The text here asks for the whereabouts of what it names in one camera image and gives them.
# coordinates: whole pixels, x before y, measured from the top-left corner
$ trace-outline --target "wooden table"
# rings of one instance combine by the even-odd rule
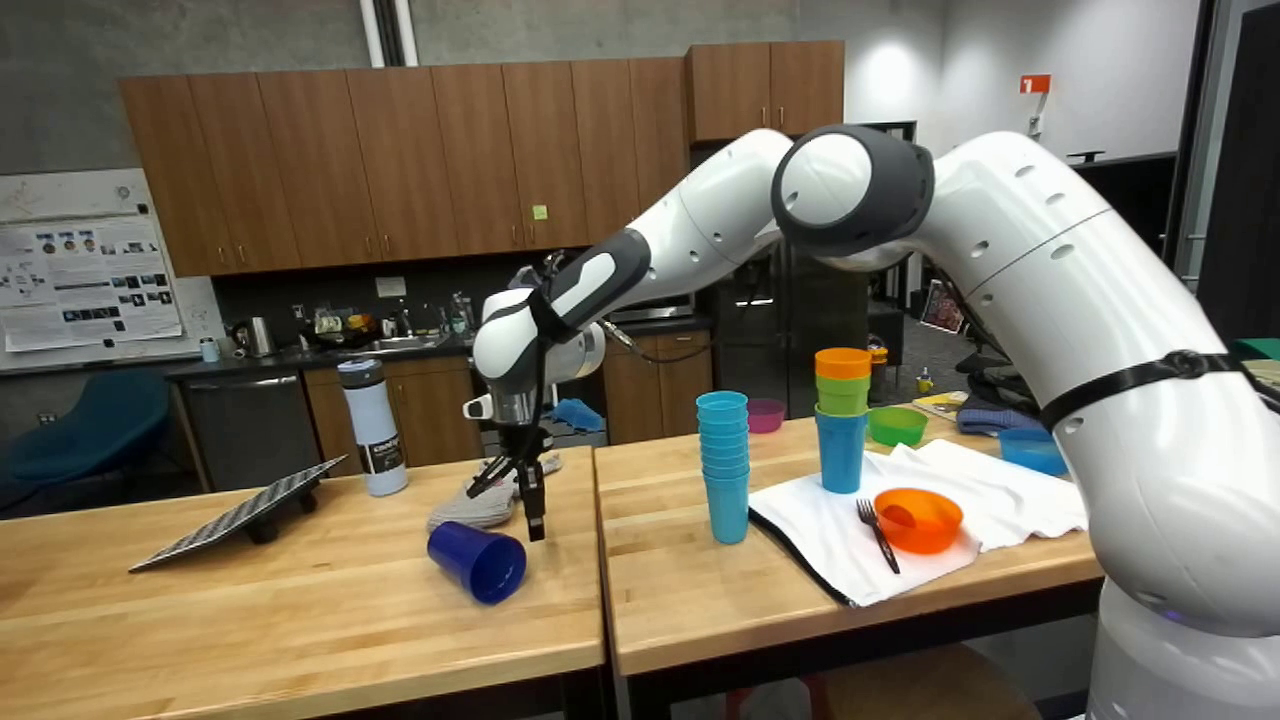
[[[814,470],[814,424],[788,420],[775,435],[750,435],[750,469],[750,488]],[[612,664],[627,674],[636,714],[1095,608],[1098,566],[1086,537],[989,550],[876,608],[836,604],[758,528],[730,549],[712,540],[696,435],[598,449],[595,483]]]
[[[126,566],[251,490],[0,524],[0,714],[320,714],[519,680],[605,682],[592,453],[547,474],[524,588],[480,608],[422,556],[474,463],[417,469],[401,495],[323,479],[270,545]]]

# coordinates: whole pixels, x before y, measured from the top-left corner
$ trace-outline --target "bottle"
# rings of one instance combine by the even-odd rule
[[[368,490],[396,495],[406,483],[406,469],[401,455],[382,363],[379,360],[340,360],[335,374],[349,395],[358,463],[368,470]]]

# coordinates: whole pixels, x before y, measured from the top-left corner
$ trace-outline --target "upper cabinet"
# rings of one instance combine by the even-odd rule
[[[503,65],[503,97],[514,154],[514,249],[589,242],[570,65]]]
[[[260,76],[279,200],[299,256],[290,269],[379,261],[356,106],[340,71]]]
[[[181,276],[212,276],[222,269],[226,224],[206,205],[206,144],[186,76],[124,78],[124,110],[131,144],[147,169],[167,261]]]
[[[349,71],[368,181],[373,261],[453,256],[434,71]]]
[[[842,42],[689,48],[690,141],[788,135],[842,120]]]
[[[689,172],[663,60],[137,76],[181,276],[589,249]]]
[[[430,67],[439,135],[455,212],[453,256],[514,249],[514,162],[498,65]]]

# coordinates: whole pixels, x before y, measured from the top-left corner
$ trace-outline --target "chair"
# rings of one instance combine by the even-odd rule
[[[79,479],[119,470],[167,428],[167,381],[160,371],[96,371],[73,411],[25,431],[0,453],[0,517],[62,490]]]

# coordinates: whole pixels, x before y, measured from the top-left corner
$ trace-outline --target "red sign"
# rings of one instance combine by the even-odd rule
[[[1049,97],[1049,89],[1053,89],[1053,76],[1049,76],[1049,71],[1036,71],[1036,76],[1021,76],[1021,78],[1015,78],[1015,92],[1024,92],[1024,97]]]

